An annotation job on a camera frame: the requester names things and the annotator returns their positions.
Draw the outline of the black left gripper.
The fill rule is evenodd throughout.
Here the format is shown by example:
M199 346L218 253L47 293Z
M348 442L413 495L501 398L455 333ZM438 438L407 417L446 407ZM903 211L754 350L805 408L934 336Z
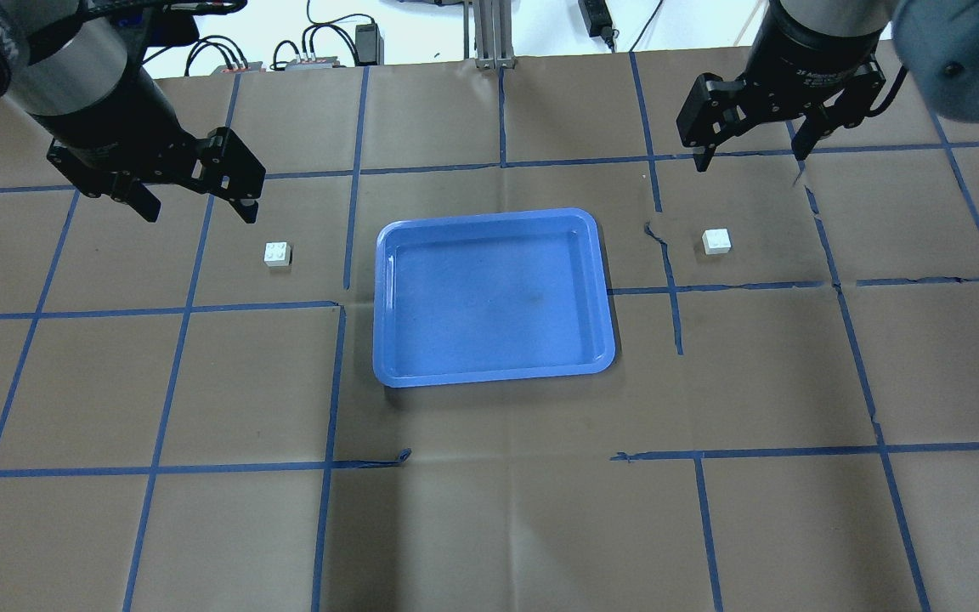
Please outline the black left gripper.
M47 131L52 167L86 195L108 194L127 172L207 193L228 202L245 224L257 222L264 165L232 128L198 140L185 131L155 82L119 82L89 107L48 116ZM158 221L161 201L143 183L126 185L120 199L148 224Z

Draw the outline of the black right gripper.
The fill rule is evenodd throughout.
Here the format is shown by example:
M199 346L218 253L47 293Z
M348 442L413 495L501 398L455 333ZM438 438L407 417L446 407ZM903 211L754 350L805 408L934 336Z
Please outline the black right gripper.
M836 129L858 127L886 82L874 61L881 34L835 37L762 26L739 80L700 74L683 102L676 127L695 169L706 172L720 145L759 124L805 115L791 140L797 162Z

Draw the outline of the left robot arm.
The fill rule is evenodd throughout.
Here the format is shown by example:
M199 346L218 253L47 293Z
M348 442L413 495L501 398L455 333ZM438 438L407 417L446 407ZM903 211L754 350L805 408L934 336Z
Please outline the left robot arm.
M153 184L175 184L230 204L245 224L259 213L265 169L232 128L205 137L182 127L144 69L166 19L229 14L242 1L0 1L0 99L52 137L47 160L89 198L109 196L147 222Z

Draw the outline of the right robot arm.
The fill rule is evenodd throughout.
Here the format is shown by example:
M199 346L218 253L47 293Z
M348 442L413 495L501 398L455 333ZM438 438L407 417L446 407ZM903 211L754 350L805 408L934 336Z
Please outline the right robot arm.
M882 115L908 78L937 115L979 123L979 1L769 1L742 73L697 76L677 132L703 172L727 140L797 121L803 162Z

